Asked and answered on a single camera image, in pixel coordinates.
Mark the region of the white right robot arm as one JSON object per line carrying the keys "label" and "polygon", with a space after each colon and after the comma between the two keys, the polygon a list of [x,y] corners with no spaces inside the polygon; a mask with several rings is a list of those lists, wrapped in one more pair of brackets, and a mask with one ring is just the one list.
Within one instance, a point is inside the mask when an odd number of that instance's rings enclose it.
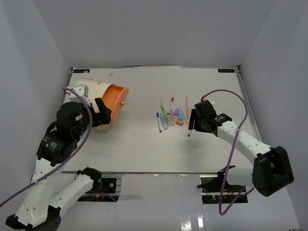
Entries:
{"label": "white right robot arm", "polygon": [[228,115],[218,115],[210,101],[195,104],[188,129],[211,133],[226,141],[252,164],[249,169],[239,170],[227,165],[217,172],[215,179],[200,184],[200,188],[218,187],[228,192],[234,186],[252,187],[268,197],[294,182],[288,153],[283,147],[271,147],[240,130]]}

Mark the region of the pink purple highlighter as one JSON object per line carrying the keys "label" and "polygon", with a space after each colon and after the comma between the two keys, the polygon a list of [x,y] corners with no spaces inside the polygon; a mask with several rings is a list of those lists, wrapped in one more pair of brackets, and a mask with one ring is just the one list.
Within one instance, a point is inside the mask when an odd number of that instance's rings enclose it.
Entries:
{"label": "pink purple highlighter", "polygon": [[170,109],[170,111],[169,111],[169,120],[170,120],[170,125],[174,126],[175,120],[174,120],[174,112],[173,112],[172,109]]}

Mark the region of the orange slim pen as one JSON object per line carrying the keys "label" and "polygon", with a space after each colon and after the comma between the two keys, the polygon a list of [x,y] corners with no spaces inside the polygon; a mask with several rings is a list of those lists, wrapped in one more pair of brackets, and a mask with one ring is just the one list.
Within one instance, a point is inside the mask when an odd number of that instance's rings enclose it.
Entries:
{"label": "orange slim pen", "polygon": [[188,104],[188,97],[185,96],[185,108],[186,108],[186,117],[189,119],[189,104]]}

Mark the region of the blue highlighter cap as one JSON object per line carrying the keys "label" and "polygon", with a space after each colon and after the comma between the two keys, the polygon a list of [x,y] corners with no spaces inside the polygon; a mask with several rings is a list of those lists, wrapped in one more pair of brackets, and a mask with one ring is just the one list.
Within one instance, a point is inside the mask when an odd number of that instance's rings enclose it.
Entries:
{"label": "blue highlighter cap", "polygon": [[182,112],[179,112],[179,113],[178,113],[178,119],[179,119],[179,120],[183,120],[183,114],[182,114]]}

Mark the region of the green capped white marker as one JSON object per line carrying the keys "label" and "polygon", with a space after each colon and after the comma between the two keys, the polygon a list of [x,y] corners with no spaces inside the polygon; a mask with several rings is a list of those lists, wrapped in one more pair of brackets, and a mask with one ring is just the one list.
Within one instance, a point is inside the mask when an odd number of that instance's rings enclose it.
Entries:
{"label": "green capped white marker", "polygon": [[192,125],[192,129],[188,131],[188,135],[187,135],[188,137],[190,137],[190,136],[191,136],[191,133],[192,133],[193,127],[194,127],[194,122],[193,122],[193,125]]}

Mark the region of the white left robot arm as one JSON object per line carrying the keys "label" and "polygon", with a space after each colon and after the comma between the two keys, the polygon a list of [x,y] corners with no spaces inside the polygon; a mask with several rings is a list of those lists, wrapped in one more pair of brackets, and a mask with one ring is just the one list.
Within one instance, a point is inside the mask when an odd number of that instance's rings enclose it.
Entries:
{"label": "white left robot arm", "polygon": [[102,98],[96,98],[99,111],[86,108],[83,103],[64,103],[56,114],[56,121],[47,128],[37,151],[36,167],[26,198],[18,211],[7,217],[5,224],[13,230],[55,231],[61,216],[84,193],[97,192],[102,186],[101,172],[87,167],[77,172],[77,178],[57,196],[53,190],[65,161],[79,149],[89,128],[107,125],[111,110]]}

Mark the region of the yellow highlighter pen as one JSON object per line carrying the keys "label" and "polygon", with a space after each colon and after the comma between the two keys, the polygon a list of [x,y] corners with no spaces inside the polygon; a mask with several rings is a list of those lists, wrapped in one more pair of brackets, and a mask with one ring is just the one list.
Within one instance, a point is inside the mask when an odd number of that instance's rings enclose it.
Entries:
{"label": "yellow highlighter pen", "polygon": [[160,108],[161,108],[161,110],[164,108],[165,109],[165,106],[164,106],[164,104],[163,104],[163,102],[160,100]]}

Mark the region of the cream cylindrical drawer organizer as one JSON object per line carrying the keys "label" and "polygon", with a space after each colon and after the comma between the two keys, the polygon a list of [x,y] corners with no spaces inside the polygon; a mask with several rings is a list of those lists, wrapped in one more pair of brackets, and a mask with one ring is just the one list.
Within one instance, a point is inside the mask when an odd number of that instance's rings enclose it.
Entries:
{"label": "cream cylindrical drawer organizer", "polygon": [[[85,85],[88,86],[88,88],[89,88],[88,99],[90,100],[89,103],[92,104],[94,112],[97,113],[99,110],[98,110],[98,107],[97,107],[94,99],[95,98],[102,98],[103,94],[105,93],[106,89],[111,85],[111,83],[105,83],[105,82],[101,82],[101,81],[97,81],[97,80],[82,78],[82,79],[78,80],[75,85],[81,85],[81,84],[85,84]],[[104,132],[108,132],[110,130],[111,126],[112,125],[111,125],[111,122],[110,122],[108,125],[99,126],[99,128],[101,130],[103,130]]]}

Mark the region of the purple highlighter cap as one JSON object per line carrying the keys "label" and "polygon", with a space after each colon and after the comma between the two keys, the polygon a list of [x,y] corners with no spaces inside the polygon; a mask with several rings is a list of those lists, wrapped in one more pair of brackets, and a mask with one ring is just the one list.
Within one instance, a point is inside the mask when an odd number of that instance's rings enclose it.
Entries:
{"label": "purple highlighter cap", "polygon": [[180,112],[180,110],[177,108],[177,109],[174,111],[173,115],[174,115],[174,116],[178,116],[179,112]]}

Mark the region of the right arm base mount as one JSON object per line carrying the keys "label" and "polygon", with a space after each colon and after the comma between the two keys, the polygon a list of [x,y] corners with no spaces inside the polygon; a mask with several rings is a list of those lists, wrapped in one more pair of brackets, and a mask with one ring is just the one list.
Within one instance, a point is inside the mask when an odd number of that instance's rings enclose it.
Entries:
{"label": "right arm base mount", "polygon": [[[215,177],[201,177],[197,188],[201,190],[202,203],[204,205],[219,204],[220,190],[223,182],[224,172],[218,172]],[[222,195],[222,204],[230,204],[242,189],[241,185],[230,185],[225,183]]]}

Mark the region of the white grey marker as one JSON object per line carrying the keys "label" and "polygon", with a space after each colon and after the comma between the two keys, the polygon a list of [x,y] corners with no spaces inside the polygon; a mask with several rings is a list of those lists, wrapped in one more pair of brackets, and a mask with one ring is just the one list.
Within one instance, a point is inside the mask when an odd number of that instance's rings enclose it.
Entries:
{"label": "white grey marker", "polygon": [[185,121],[186,124],[188,125],[188,124],[189,124],[189,121],[188,121],[188,118],[187,118],[186,113],[184,112],[182,106],[180,106],[180,110],[181,110],[181,112],[182,112],[182,114],[183,114],[184,121]]}

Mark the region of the blue capped white marker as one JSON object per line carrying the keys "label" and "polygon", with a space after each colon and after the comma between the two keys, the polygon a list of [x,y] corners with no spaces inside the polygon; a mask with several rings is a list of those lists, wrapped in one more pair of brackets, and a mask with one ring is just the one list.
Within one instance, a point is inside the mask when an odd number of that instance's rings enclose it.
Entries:
{"label": "blue capped white marker", "polygon": [[157,119],[157,124],[158,124],[158,130],[159,130],[160,133],[162,133],[162,128],[161,128],[161,124],[160,124],[160,115],[159,115],[158,112],[156,113],[156,119]]}

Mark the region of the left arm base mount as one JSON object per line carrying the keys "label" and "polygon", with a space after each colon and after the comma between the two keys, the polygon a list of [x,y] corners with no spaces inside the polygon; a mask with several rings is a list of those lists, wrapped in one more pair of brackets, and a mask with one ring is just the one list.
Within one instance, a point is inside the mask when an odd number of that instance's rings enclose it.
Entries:
{"label": "left arm base mount", "polygon": [[95,180],[92,188],[84,193],[80,202],[117,202],[120,195],[120,186],[117,178],[101,177]]}

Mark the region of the light blue highlighter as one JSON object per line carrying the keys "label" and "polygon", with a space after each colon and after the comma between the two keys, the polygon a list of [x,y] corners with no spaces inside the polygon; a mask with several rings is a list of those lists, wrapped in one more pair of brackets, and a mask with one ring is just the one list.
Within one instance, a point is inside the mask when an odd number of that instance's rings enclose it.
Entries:
{"label": "light blue highlighter", "polygon": [[167,121],[166,121],[166,119],[165,119],[165,117],[162,113],[160,114],[159,118],[160,118],[163,129],[168,130],[168,123],[167,123]]}

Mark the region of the red capped white marker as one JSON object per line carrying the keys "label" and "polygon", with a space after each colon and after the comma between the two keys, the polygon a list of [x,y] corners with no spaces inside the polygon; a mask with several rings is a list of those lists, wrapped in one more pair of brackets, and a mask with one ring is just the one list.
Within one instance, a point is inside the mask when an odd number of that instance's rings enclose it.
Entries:
{"label": "red capped white marker", "polygon": [[171,100],[170,100],[170,103],[169,103],[169,106],[168,106],[168,110],[167,110],[167,114],[169,114],[169,111],[172,109],[173,101],[174,101],[174,97],[172,97]]}

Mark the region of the orange top drawer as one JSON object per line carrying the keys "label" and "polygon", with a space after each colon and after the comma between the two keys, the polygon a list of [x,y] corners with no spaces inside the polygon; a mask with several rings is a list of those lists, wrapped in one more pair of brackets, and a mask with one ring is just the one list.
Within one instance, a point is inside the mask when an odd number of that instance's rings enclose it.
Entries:
{"label": "orange top drawer", "polygon": [[111,84],[103,94],[102,100],[105,106],[111,110],[111,125],[116,123],[128,93],[127,87]]}

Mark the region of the orange highlighter cap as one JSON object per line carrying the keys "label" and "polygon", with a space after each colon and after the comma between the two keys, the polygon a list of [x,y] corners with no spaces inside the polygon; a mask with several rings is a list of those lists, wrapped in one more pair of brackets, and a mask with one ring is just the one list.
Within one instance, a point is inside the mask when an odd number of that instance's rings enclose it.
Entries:
{"label": "orange highlighter cap", "polygon": [[179,120],[179,119],[177,119],[175,123],[181,126],[184,124],[183,120]]}

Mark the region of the green highlighter pen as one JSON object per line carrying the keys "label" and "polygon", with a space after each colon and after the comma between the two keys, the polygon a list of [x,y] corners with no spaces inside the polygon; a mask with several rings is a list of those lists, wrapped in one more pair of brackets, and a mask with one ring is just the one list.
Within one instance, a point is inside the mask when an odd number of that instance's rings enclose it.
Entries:
{"label": "green highlighter pen", "polygon": [[167,113],[165,112],[164,108],[162,109],[162,113],[164,115],[166,122],[169,122],[169,117],[168,117]]}

